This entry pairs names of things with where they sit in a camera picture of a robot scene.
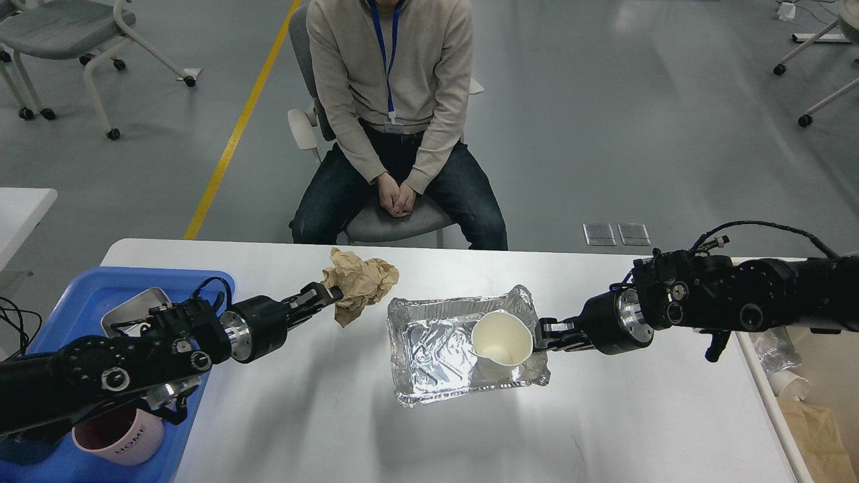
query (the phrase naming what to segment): yellow floor line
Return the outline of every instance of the yellow floor line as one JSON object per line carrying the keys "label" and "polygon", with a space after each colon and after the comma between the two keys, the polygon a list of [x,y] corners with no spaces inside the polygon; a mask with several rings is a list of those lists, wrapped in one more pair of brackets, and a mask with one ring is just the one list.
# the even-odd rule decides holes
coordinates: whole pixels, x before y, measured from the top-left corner
{"label": "yellow floor line", "polygon": [[203,192],[203,197],[200,199],[200,203],[197,205],[197,210],[194,211],[194,216],[191,218],[191,223],[185,231],[185,236],[182,237],[184,240],[194,240],[197,238],[200,226],[203,225],[203,220],[206,218],[209,208],[211,208],[212,199],[215,198],[217,188],[221,185],[221,180],[223,180],[223,176],[227,172],[229,162],[233,160],[235,148],[239,145],[241,135],[245,132],[247,121],[250,119],[251,113],[253,113],[253,108],[257,105],[259,94],[262,92],[263,87],[265,87],[265,81],[268,80],[271,67],[274,65],[274,61],[280,53],[280,47],[286,39],[286,34],[289,31],[289,19],[292,18],[292,14],[295,13],[295,10],[298,9],[298,6],[301,3],[302,0],[293,0],[292,6],[289,7],[289,13],[286,15],[286,20],[283,21],[283,25],[280,27],[280,31],[277,33],[274,43],[271,45],[268,57],[265,58],[263,69],[259,72],[257,82],[253,85],[253,89],[251,90],[251,95],[247,98],[245,107],[241,110],[239,120],[235,123],[233,134],[229,137],[227,146],[223,149],[221,160],[218,161],[218,164],[215,167],[215,172],[212,173],[212,177],[209,179],[209,185],[206,187],[206,191]]}

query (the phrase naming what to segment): blue tray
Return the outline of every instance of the blue tray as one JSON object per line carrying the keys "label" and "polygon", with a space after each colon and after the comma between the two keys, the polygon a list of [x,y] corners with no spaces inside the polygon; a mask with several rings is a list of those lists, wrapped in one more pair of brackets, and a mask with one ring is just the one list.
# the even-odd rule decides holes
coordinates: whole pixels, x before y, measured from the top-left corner
{"label": "blue tray", "polygon": [[[160,287],[171,301],[181,302],[190,297],[191,292],[208,277],[225,278],[235,291],[235,282],[224,272],[116,266],[87,270],[71,281],[27,353],[56,351],[83,335],[104,335],[101,317],[138,293],[151,287]],[[213,281],[201,295],[214,301],[219,290],[223,290],[222,285]],[[53,454],[40,463],[21,466],[0,461],[0,481],[168,483],[179,466],[203,397],[206,377],[202,380],[197,391],[188,398],[188,419],[178,426],[164,424],[164,441],[146,462],[126,467],[103,460],[79,450],[71,441],[71,434],[67,434]]]}

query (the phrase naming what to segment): white table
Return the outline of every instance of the white table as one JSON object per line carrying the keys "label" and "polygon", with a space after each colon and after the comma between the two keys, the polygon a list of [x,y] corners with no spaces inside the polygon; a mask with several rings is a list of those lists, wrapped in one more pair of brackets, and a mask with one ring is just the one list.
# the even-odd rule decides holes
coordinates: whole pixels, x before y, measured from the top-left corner
{"label": "white table", "polygon": [[57,199],[57,190],[0,187],[0,270]]}
{"label": "white table", "polygon": [[[690,329],[661,331],[650,348],[623,355],[553,352],[543,388],[413,409],[395,400],[391,297],[495,296],[523,284],[540,316],[566,317],[623,278],[636,257],[348,249],[392,262],[400,283],[346,329],[327,308],[277,352],[218,365],[176,482],[795,481],[736,339],[710,364],[710,338]],[[329,251],[128,239],[102,265],[223,270],[235,279],[236,300],[279,298],[321,280]]]}

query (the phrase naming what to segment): hands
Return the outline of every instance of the hands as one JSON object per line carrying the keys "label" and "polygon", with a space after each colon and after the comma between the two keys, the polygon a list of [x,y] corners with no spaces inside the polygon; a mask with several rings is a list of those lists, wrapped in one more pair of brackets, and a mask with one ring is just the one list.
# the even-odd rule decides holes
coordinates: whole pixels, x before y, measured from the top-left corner
{"label": "hands", "polygon": [[415,191],[411,186],[397,186],[397,181],[388,173],[382,173],[375,179],[379,187],[379,205],[392,217],[402,218],[411,215],[415,204]]}
{"label": "hands", "polygon": [[400,213],[401,217],[411,215],[411,208],[415,205],[415,196],[415,190],[411,189],[411,186],[405,183],[399,185],[399,198],[393,204],[394,212]]}

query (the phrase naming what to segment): gray chair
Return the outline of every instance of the gray chair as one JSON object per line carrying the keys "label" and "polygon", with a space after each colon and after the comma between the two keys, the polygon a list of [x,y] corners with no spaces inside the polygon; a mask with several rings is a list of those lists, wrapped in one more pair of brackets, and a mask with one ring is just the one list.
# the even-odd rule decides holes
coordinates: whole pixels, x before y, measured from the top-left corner
{"label": "gray chair", "polygon": [[[0,21],[4,21],[11,17],[18,10],[18,5],[12,3],[11,0],[0,0]],[[0,63],[2,63],[0,64],[0,77],[3,78],[3,82],[12,94],[12,97],[15,97],[15,102],[18,104],[18,117],[21,119],[32,119],[34,117],[33,111],[27,107],[27,103],[24,102],[24,98],[21,97],[21,93],[15,86],[15,82],[12,81],[12,76],[9,75],[9,71],[6,70],[6,66],[3,65],[7,62],[11,62],[11,60],[12,57],[9,53],[3,50],[3,48],[0,48]]]}
{"label": "gray chair", "polygon": [[[784,72],[787,71],[787,67],[785,64],[794,57],[796,54],[802,52],[814,42],[819,40],[825,34],[827,34],[830,30],[835,27],[841,27],[841,33],[844,34],[844,37],[852,41],[854,44],[859,45],[859,0],[840,0],[838,2],[838,18],[835,19],[832,23],[823,28],[823,30],[819,31],[815,35],[813,35],[808,40],[802,42],[802,44],[796,49],[792,50],[788,55],[784,56],[781,60],[778,61],[778,65],[772,69],[772,73],[781,76]],[[841,89],[835,91],[828,97],[826,97],[823,101],[818,102],[811,106],[805,113],[800,116],[800,118],[796,121],[801,127],[808,127],[811,123],[814,122],[814,118],[812,118],[812,114],[818,112],[820,109],[826,107],[831,102],[835,101],[838,97],[847,94],[853,88],[859,86],[859,78],[854,80],[851,83],[848,83]]]}
{"label": "gray chair", "polygon": [[[307,111],[290,109],[287,117],[292,136],[299,149],[310,151],[316,163],[320,164],[321,158],[317,150],[318,143],[314,127],[319,126],[322,137],[326,141],[333,141],[336,136],[328,124],[325,109],[316,92],[313,64],[310,58],[310,38],[306,24],[307,12],[308,5],[305,3],[292,15],[289,20],[289,37],[292,40],[292,48],[295,50],[295,58],[304,76],[304,82],[307,84],[310,97],[313,98],[313,104]],[[470,94],[479,94],[482,91],[483,87],[472,79]],[[395,242],[435,231],[436,243],[439,248],[443,248],[443,230],[452,224],[454,222],[448,214],[426,196],[419,196],[415,200],[411,215],[406,218],[391,217],[379,206],[378,199],[372,198],[349,223],[344,233],[351,245],[355,242]]]}
{"label": "gray chair", "polygon": [[[22,11],[0,23],[0,43],[13,49],[12,58],[21,75],[24,87],[36,109],[46,118],[56,115],[49,108],[43,108],[36,94],[27,70],[21,62],[21,54],[37,58],[56,60],[79,58],[84,63],[90,52],[99,52],[83,68],[83,81],[93,100],[95,112],[107,137],[119,139],[119,129],[113,127],[107,118],[98,91],[93,83],[93,70],[106,60],[113,59],[114,67],[123,70],[125,64],[115,58],[117,53],[130,44],[137,42],[149,51],[170,70],[183,78],[188,87],[196,83],[179,66],[158,52],[137,31],[131,28],[136,22],[134,14],[123,10],[127,0],[115,0],[114,5],[104,5],[88,0],[54,0]],[[112,40],[119,40],[110,46]]]}

